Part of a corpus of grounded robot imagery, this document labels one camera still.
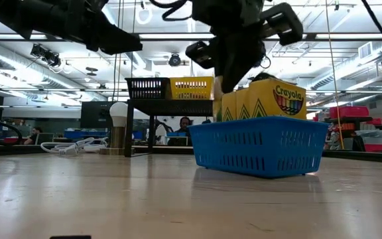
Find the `black wire basket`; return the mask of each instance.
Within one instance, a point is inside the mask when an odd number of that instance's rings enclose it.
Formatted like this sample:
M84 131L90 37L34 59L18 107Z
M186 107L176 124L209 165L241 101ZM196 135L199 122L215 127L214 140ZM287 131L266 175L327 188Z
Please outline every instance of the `black wire basket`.
M126 78L131 99L165 99L169 78Z

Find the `person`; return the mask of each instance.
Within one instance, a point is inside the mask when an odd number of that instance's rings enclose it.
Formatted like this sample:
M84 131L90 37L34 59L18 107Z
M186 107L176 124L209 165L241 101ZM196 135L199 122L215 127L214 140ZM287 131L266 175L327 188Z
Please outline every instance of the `person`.
M40 127L34 127L32 130L32 136L30 136L26 141L25 145L34 145L39 133L44 133Z
M175 131L177 133L185 133L185 135L188 137L188 144L186 143L186 139L184 138L171 138L169 139L168 145L169 146L192 146L190 130L188 129L189 125L191 125L190 118L184 116L179 121L180 128Z

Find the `blue plastic basket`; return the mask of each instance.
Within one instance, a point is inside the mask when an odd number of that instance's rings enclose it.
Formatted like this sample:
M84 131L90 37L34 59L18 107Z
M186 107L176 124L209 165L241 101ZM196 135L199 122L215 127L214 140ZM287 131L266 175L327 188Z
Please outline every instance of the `blue plastic basket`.
M328 124L273 116L189 128L197 165L273 178L316 172Z

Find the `green zigzag pattern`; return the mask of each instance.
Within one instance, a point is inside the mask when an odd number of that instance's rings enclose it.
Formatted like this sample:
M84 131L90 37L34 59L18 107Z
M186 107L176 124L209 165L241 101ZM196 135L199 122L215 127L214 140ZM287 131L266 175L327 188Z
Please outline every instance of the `green zigzag pattern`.
M231 121L231 120L233 120L229 108L226 108L225 115L223 115L223 120L224 121Z
M260 102L260 99L257 99L255 110L253 110L253 118L265 117L267 116L266 110L263 107L263 104Z
M249 111L247 110L245 105L243 105L243 107L241 108L241 112L239 114L239 119L240 120L246 120L246 119L249 119L249 118L250 118Z

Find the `ceiling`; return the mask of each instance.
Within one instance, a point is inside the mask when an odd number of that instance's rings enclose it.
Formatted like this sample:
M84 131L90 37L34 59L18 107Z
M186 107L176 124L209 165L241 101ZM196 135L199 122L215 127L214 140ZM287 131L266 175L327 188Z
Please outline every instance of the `ceiling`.
M381 90L382 78L377 78L369 84L363 84L367 80L382 75L382 66L380 65L377 69L377 64L382 61L382 38L378 37L377 27L373 24L360 0L340 0L340 7L337 11L335 11L335 1L327 1L329 2L328 22L330 31L333 34L332 36L335 36L332 39L331 48L328 36L326 38L325 36L321 37L322 34L328 33L325 0L274 0L273 2L266 2L266 9L274 4L288 2L302 21L305 35L314 33L317 38L323 40L302 41L289 46L281 46L275 39L267 40L265 48L267 49L267 56L271 60L270 67L268 69L263 69L262 67L251 69L239 84L245 86L248 84L248 77L265 71L307 89L315 87L316 90L333 90L334 84L330 80L324 81L324 79L332 75L332 66L334 65L337 68L336 75L339 76L336 77L338 79L339 90ZM382 24L382 0L371 0L368 2ZM18 76L22 72L21 78L27 79L25 80L26 82L33 80L38 82L38 84L24 82L16 84L17 81L14 81L10 84L4 84L0 80L0 87L8 85L10 87L18 86L16 88L45 89L59 87L60 91L62 91L63 88L96 89L101 84L105 84L111 90L114 87L114 81L120 82L117 89L127 89L124 79L128 77L212 76L212 69L204 70L197 64L190 62L185 56L186 47L192 44L192 41L189 41L189 39L169 40L182 37L182 33L198 38L198 35L193 35L193 33L209 33L209 26L193 20L165 22L161 18L165 9L158 9L149 2L147 2L146 8L146 10L142 10L141 2L136 0L124 0L122 2L110 0L103 10L113 24L118 25L128 33L137 33L141 36L143 50L134 52L132 55L133 64L131 62L131 54L120 54L116 57L110 56L102 52L88 51L84 45L78 43L39 41L38 39L32 41L12 40L10 37L12 35L8 34L13 34L14 32L0 23L0 56L4 56L0 60L11 60L11 66L14 66L14 69L0 69L0 73ZM191 10L191 2L188 2L173 17L188 16L191 14ZM151 11L150 15L152 17L147 19L149 11ZM145 34L150 34L152 40L146 40ZM369 60L361 61L358 58L358 48L369 42L372 42L373 49L378 51L374 51L375 56L371 56ZM37 60L30 55L33 44L41 44L44 48L59 53L60 57L69 66L65 67L65 71L59 73L56 73L57 70L56 72L51 71L45 62ZM184 64L178 67L169 66L167 62L172 53L178 53ZM262 63L263 66L268 64L267 60ZM98 71L95 72L97 76L88 76L87 73L89 71L86 70L86 67L97 68ZM6 76L2 79L13 81L12 77L7 78ZM27 98L30 97L30 94L33 97L36 94L36 92L27 91L19 93L26 95ZM54 93L43 91L38 92L38 94L47 96ZM81 101L103 100L112 96L112 94L113 92L92 92L86 94L81 92L59 93L56 97L59 102L47 103L63 104L64 98L68 98L68 105L80 105ZM127 92L116 94L121 96L120 100L124 100L128 96ZM15 96L12 92L9 92L9 94L7 92L0 92L0 95ZM366 97L366 95L361 94L352 94L352 96L355 99ZM331 96L326 96L325 94L310 94L309 97L313 106L322 106L332 100Z

